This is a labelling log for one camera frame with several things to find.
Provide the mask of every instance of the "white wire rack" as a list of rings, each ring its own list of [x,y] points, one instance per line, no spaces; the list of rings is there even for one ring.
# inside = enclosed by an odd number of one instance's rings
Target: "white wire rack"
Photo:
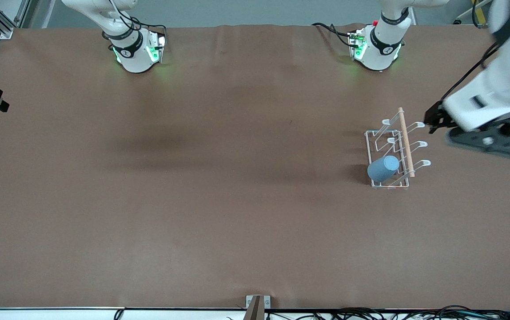
[[[369,164],[378,158],[388,155],[395,156],[399,160],[397,173],[385,182],[375,182],[371,180],[371,186],[373,188],[402,188],[407,190],[407,188],[409,188],[409,178],[414,178],[415,172],[420,168],[431,165],[431,161],[429,160],[413,162],[413,156],[411,154],[419,148],[425,148],[428,146],[428,143],[425,141],[415,141],[410,144],[409,133],[417,128],[424,128],[425,124],[423,122],[414,122],[407,126],[405,124],[404,113],[403,108],[399,108],[393,118],[381,121],[382,126],[379,130],[368,130],[365,132]],[[398,120],[400,130],[391,129]]]

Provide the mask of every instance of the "table surface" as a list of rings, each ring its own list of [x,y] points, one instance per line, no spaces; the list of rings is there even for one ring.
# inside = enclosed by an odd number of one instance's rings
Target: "table surface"
[[[419,130],[432,166],[374,190],[363,137],[490,36],[414,26],[379,73],[322,31],[170,29],[138,75],[100,30],[1,42],[0,306],[510,308],[510,160]]]

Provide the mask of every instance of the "blue cylinder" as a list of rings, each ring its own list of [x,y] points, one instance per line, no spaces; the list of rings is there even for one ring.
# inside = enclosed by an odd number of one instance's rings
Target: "blue cylinder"
[[[367,175],[375,182],[383,182],[391,178],[399,169],[399,160],[395,156],[384,156],[367,167]]]

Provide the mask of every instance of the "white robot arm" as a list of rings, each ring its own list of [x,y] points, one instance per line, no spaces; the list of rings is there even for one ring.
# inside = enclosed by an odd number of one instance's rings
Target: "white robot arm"
[[[148,70],[160,62],[165,45],[164,35],[136,25],[125,10],[134,8],[138,0],[62,0],[87,16],[103,29],[113,44],[117,61],[133,73]]]
[[[434,8],[448,0],[378,0],[381,18],[349,35],[350,54],[364,67],[381,71],[387,69],[401,49],[403,36],[411,26],[409,7]]]
[[[493,2],[489,21],[498,57],[466,86],[434,104],[424,122],[431,125],[430,133],[455,127],[448,133],[453,144],[510,158],[510,0]]]

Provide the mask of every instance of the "wooden stick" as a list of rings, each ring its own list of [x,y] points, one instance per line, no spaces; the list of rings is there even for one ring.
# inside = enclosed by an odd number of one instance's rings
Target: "wooden stick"
[[[403,136],[402,143],[405,145],[405,156],[407,157],[407,166],[409,167],[409,178],[415,178],[415,171],[413,169],[413,158],[411,158],[411,146],[409,145],[409,135],[407,134],[407,125],[405,124],[405,116],[403,115],[403,108],[397,109],[399,112],[399,121],[401,122],[401,135]]]

